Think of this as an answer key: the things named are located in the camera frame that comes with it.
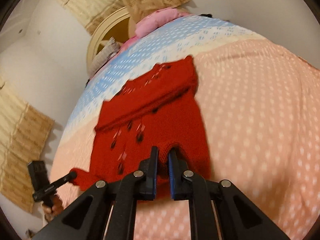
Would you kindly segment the person's left hand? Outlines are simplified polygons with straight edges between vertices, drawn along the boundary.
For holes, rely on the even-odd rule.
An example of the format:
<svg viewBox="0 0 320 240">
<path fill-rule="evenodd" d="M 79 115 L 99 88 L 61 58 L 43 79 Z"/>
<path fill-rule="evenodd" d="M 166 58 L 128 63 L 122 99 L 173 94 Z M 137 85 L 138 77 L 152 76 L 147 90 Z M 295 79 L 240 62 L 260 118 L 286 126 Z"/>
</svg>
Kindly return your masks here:
<svg viewBox="0 0 320 240">
<path fill-rule="evenodd" d="M 62 200 L 57 194 L 51 196 L 50 199 L 52 202 L 52 207 L 49 207 L 44 203 L 41 204 L 44 212 L 44 219 L 48 223 L 51 222 L 56 216 L 58 216 L 64 210 Z"/>
</svg>

